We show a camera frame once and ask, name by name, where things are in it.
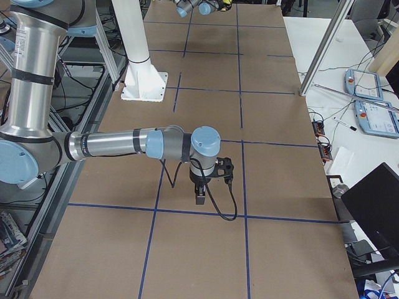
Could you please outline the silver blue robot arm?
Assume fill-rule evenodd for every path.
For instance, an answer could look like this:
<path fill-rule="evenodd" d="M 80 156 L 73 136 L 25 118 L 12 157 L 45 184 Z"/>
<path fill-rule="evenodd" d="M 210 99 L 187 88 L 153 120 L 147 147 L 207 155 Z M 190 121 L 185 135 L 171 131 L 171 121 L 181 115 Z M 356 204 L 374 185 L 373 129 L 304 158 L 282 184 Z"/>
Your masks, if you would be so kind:
<path fill-rule="evenodd" d="M 228 0 L 174 0 L 176 11 L 182 18 L 198 8 L 199 13 L 207 16 L 214 12 L 226 12 L 232 8 L 233 1 Z"/>
<path fill-rule="evenodd" d="M 53 133 L 48 129 L 57 54 L 73 29 L 97 31 L 95 1 L 13 1 L 17 20 L 8 117 L 1 126 L 1 181 L 19 184 L 71 161 L 145 154 L 190 164 L 196 203 L 211 196 L 221 138 L 212 127 L 179 126 L 112 133 Z"/>

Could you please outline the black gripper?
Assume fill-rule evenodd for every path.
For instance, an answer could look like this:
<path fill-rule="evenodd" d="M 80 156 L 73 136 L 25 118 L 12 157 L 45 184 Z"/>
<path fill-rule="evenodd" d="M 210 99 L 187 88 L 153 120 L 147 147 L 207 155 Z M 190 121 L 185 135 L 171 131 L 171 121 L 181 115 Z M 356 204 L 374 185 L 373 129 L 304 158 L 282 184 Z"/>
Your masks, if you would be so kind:
<path fill-rule="evenodd" d="M 205 185 L 211 181 L 211 178 L 204 178 L 201 174 L 196 175 L 192 170 L 190 170 L 190 179 L 195 184 L 196 205 L 204 205 L 206 199 Z"/>

